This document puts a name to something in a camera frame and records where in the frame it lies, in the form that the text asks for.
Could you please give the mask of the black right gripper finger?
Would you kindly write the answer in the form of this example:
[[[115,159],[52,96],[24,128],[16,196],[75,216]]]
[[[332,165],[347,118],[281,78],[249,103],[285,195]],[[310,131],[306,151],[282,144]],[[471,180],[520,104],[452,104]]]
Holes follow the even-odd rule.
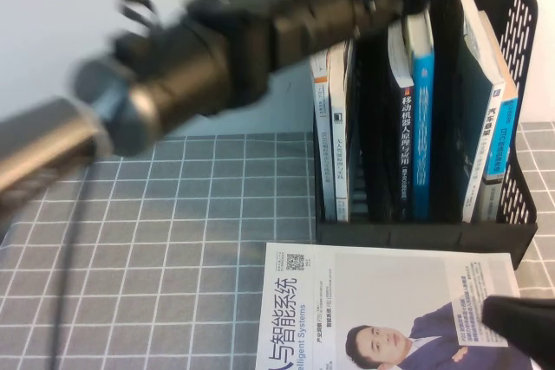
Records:
[[[554,366],[554,299],[488,296],[482,323],[541,367]]]

